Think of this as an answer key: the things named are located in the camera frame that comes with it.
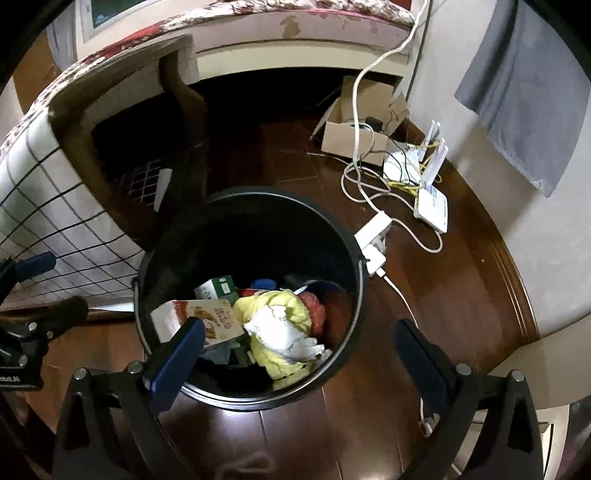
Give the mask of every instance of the charging cable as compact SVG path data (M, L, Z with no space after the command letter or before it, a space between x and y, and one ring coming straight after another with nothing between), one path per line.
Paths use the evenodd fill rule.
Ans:
M386 181L379 174L377 174L376 172L374 172L370 168L359 165L359 160L360 160L360 158L359 158L359 130L362 125L365 128L369 127L369 125L367 125L366 123L359 122L359 112L357 109L357 94L358 94L358 90L359 90L359 84L360 84L361 80L363 79L363 77L365 76L365 74L367 72L369 72L371 69L373 69L383 59L385 59L395 53L399 53L399 52L403 51L403 49L406 48L408 43L413 39L414 34L416 33L417 28L420 25L419 20L420 20L421 16L423 15L423 11L425 10L427 3L428 3L428 0L425 0L425 3L423 3L423 6L419 10L419 13L418 13L417 18L415 20L413 28L410 31L406 40L404 40L399 47L396 47L392 50L388 50L387 52L383 53L376 60L374 60L371 64L369 64L363 70L361 70L361 72L359 72L359 75L357 75L355 82L353 83L352 109L353 109L353 129L355 130L355 140L353 143L353 156L352 156L352 162L350 164L348 164L343 171L343 174L340 178L340 186L341 186L341 189L343 190L343 193L345 194L345 196L349 200L352 200L355 203L367 203L376 212L379 212L380 210L374 205L373 200L378 197L381 197L381 196L396 197L396 198L402 200L412 211L414 211L414 207L412 205L410 205L410 203L408 203L400 195L397 195L396 193L392 192L392 189L390 188L390 186L386 183ZM372 131L372 138L375 138L375 133L374 133L373 129L371 129L371 127L369 127L368 129L370 129ZM356 179L352 179L351 177L349 177L349 173L351 173L353 170L355 170L355 173L357 175ZM362 173L366 173L366 174L369 174L371 176L375 176L376 178L380 179L380 181L382 181L382 183L384 184L385 188L382 189L382 188L375 187L373 185L361 182L361 174ZM357 199L357 198L353 197L352 195L350 195L349 192L347 192L347 190L345 188L345 179L347 179L349 181L353 181L357 184L357 189L359 190L359 193L362 195L362 197L363 197L362 199ZM371 190L375 190L375 191L377 191L377 193L373 194L370 197L365 192L364 188L369 188ZM429 247L425 246L403 221L401 221L397 218L394 218L394 217L392 217L392 221L396 222L397 224L402 226L412 236L412 238L416 241L416 243L426 252L429 252L431 254L436 254L436 253L439 253L441 251L441 249L443 248L443 241L441 240L441 235L438 232L435 231L435 234L437 235L437 239L439 240L439 246L437 248L433 249L433 248L429 248Z
M414 317L414 313L410 307L410 305L408 304L406 298L404 298L404 295L402 295L402 292L400 291L400 289L394 284L394 282L392 280L390 280L388 278L388 276L386 275L386 272L384 271L383 268L379 268L376 271L376 274L380 277L382 277L386 283L388 285L390 285L395 291L396 293L400 296L400 298L402 299L402 301L404 302L404 304L406 305L406 308L408 309L408 312L410 313L410 316L413 318L413 322L415 324L415 326L417 327L417 330L420 330L420 328L418 327L418 323L417 323L417 319ZM420 421L420 425L422 426L421 431L423 432L423 435L425 437L429 437L431 436L431 434L433 433L433 429L436 426L435 425L435 420L429 421L431 419L425 419L425 404L423 402L423 398L421 397L421 421ZM452 463L452 468L454 469L454 471L458 474L461 475L462 472L461 470L454 464Z

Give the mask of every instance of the cardboard box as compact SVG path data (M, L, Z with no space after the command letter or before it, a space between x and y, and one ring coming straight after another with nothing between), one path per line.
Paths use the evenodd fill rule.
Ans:
M198 300L225 299L234 305L238 299L238 290L234 285L231 275L216 277L207 280L204 284L195 288L195 298Z
M168 342L189 317L205 324L205 348L244 334L230 302L221 300L171 300L150 314L160 342Z
M340 97L337 98L316 126L313 136L324 127L322 151L332 155L352 158L355 144L355 129L347 121L353 120L353 83L354 77L345 77ZM359 155L363 155L370 148L372 150L386 150L388 136L391 135L408 116L408 109L404 97L401 95L392 102L394 87L384 83L361 80L357 95L357 110L360 121L371 116L383 123L384 132L376 133L372 147L372 134L368 130L359 131ZM371 153L363 159L364 162L381 167L384 163L384 153Z

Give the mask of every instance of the wooden floor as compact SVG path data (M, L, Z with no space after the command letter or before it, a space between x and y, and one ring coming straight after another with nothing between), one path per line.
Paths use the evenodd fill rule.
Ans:
M212 115L226 134L212 139L209 189L265 184L296 192L332 212L352 231L372 215L345 198L343 165L318 152L308 137L316 113L298 118L228 119ZM446 164L442 191L449 200L449 232L438 255L420 249L394 224L388 234L388 277L406 296L421 330L453 362L486 372L537 338L527 297L505 245L482 205ZM437 239L401 202L377 205L402 219L427 244ZM161 421L195 471L216 468L257 450L275 458L281 480L395 479L424 445L419 397L392 344L391 327L408 316L385 283L370 280L359 344L350 361L321 390L274 410L234 413L179 395ZM52 342L43 367L44 390L27 400L52 428L73 370L111 370L142 358L133 323L77 327Z

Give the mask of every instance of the bucket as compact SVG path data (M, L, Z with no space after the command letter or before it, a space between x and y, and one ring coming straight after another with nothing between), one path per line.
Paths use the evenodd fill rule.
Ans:
M134 282L136 322L148 353L160 345L150 312L169 300L195 298L195 287L222 275L231 275L238 288L257 278L319 280L309 286L327 313L319 343L333 353L281 390L273 390L259 365L230 368L199 359L183 393L227 410L265 410L320 388L346 362L361 325L367 270L354 236L325 210L257 187L225 190L180 215L145 254Z

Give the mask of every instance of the metal screw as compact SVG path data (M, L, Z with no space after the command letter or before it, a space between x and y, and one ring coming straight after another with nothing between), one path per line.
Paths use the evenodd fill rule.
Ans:
M511 376L516 382L523 382L523 380L525 380L525 375L521 373L519 370L513 370L511 372Z
M144 364L139 360L134 360L127 366L127 371L130 374L138 374L144 369Z
M74 372L74 378L82 380L86 376L86 368L79 368Z
M463 377L467 377L472 373L472 369L469 365L466 364L457 364L456 365L456 372L458 372Z

